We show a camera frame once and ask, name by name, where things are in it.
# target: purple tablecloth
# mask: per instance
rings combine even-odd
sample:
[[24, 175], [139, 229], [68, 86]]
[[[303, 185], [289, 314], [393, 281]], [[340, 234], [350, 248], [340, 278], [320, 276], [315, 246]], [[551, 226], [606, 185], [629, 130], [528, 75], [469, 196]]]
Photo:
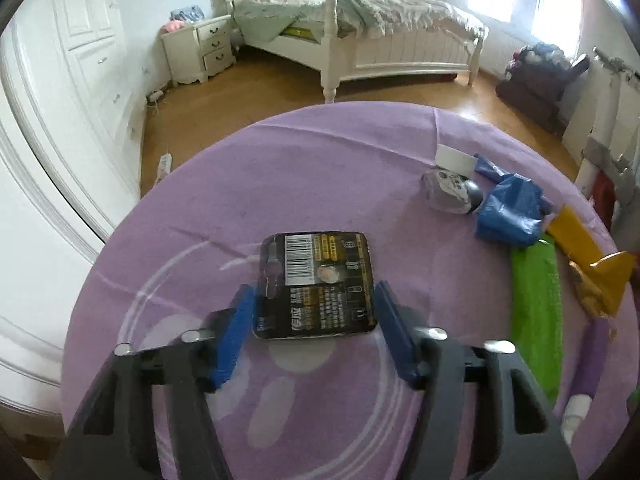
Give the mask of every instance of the purple tablecloth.
[[[260, 242], [276, 232], [357, 230], [374, 276], [431, 324], [470, 344], [510, 334], [511, 264], [505, 246], [474, 237], [474, 216], [431, 210], [418, 180], [436, 143], [481, 153], [535, 179], [568, 203], [605, 252], [594, 211], [551, 164], [488, 124], [411, 104], [354, 102], [304, 108], [227, 137], [175, 171], [118, 227], [84, 284], [65, 346], [62, 411], [71, 422], [118, 342], [165, 344], [255, 283]], [[481, 177], [478, 182], [488, 189]], [[559, 253], [564, 301], [561, 395], [566, 401], [587, 318]], [[630, 290], [618, 315], [598, 393], [574, 439], [581, 478], [627, 423], [638, 376], [638, 320]], [[175, 478], [155, 396], [159, 454]], [[419, 406], [395, 374], [380, 329], [369, 335], [264, 342], [250, 337], [233, 378], [209, 397], [237, 479], [395, 478]], [[469, 416], [460, 453], [468, 453]], [[463, 476], [464, 460], [456, 474]]]

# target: green package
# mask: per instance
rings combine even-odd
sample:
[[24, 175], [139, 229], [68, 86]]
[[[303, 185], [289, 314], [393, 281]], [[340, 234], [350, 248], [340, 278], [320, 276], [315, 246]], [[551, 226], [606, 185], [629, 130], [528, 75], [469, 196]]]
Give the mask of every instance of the green package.
[[511, 338], [552, 404], [562, 375], [562, 299], [555, 240], [511, 250]]

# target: battery package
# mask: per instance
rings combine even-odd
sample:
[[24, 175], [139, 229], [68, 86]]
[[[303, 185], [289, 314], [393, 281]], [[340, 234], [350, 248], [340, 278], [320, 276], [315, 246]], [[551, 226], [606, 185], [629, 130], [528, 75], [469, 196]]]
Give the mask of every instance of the battery package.
[[370, 332], [376, 327], [365, 235], [283, 233], [260, 254], [254, 333], [282, 339]]

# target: ruffled bedspread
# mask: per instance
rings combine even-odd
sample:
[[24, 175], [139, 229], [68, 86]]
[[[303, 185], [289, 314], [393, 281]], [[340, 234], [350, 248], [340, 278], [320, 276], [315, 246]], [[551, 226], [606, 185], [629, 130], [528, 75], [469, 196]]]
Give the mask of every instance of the ruffled bedspread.
[[[325, 0], [245, 0], [234, 17], [243, 33], [271, 41], [290, 26], [308, 28], [320, 40]], [[380, 38], [395, 32], [446, 30], [463, 39], [484, 38], [486, 27], [475, 17], [445, 2], [423, 0], [337, 0], [339, 36], [356, 32]]]

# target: white nightstand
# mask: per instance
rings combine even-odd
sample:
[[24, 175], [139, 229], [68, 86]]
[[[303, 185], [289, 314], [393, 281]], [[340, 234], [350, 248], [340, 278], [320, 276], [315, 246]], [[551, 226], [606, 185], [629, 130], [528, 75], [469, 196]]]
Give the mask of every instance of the white nightstand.
[[231, 51], [231, 16], [187, 23], [162, 35], [174, 84], [204, 83], [236, 62]]

